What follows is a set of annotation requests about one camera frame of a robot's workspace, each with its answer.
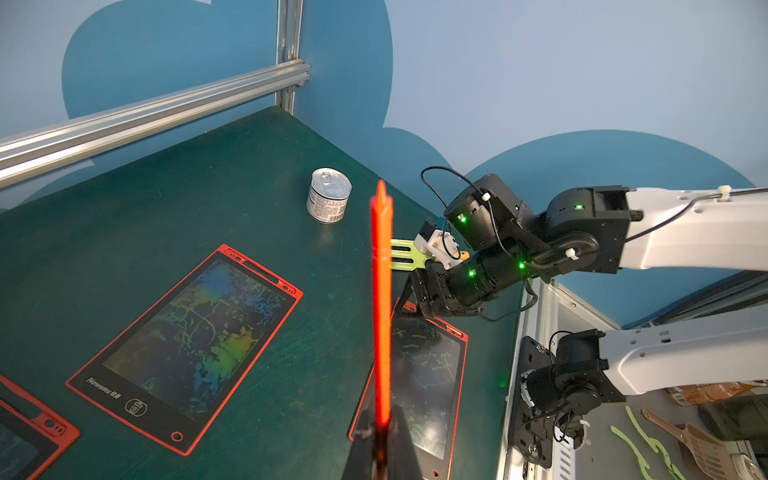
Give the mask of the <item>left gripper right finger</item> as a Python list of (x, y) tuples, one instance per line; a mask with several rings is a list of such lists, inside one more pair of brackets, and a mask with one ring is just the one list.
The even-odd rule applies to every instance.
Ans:
[(422, 480), (416, 447), (402, 413), (392, 413), (387, 437), (387, 478)]

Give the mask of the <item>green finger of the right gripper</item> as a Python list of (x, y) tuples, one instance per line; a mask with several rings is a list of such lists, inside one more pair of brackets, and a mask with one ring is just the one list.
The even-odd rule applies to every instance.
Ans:
[(412, 272), (424, 269), (431, 256), (419, 251), (412, 240), (392, 239), (391, 264), (394, 271)]

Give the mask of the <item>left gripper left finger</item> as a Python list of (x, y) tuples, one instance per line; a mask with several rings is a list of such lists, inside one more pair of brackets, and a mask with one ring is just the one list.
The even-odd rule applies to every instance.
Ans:
[(361, 413), (352, 433), (353, 441), (341, 479), (377, 479), (379, 435), (375, 415), (372, 413)]

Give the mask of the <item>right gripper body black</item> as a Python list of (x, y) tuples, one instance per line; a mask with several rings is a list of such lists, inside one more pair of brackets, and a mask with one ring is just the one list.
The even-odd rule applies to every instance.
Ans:
[(425, 317), (469, 317), (480, 312), (476, 278), (466, 267), (454, 272), (440, 263), (429, 263), (411, 272), (408, 280)]

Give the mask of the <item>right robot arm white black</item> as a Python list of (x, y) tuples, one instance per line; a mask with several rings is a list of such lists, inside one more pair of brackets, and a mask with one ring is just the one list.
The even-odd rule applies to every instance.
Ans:
[[(402, 293), (422, 317), (481, 316), (515, 284), (571, 272), (767, 268), (763, 188), (677, 191), (582, 187), (533, 212), (502, 180), (469, 181), (445, 207), (446, 228), (472, 250), (443, 245)], [(630, 395), (689, 384), (763, 380), (767, 324), (699, 320), (647, 330), (589, 330), (561, 337), (539, 368), (519, 370), (509, 438), (523, 452), (559, 416), (583, 415)]]

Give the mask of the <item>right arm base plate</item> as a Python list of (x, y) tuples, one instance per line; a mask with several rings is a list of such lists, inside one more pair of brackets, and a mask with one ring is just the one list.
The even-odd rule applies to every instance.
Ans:
[(553, 461), (555, 394), (545, 374), (549, 372), (550, 352), (530, 336), (519, 344), (517, 370), (513, 376), (508, 442), (532, 464), (550, 468)]

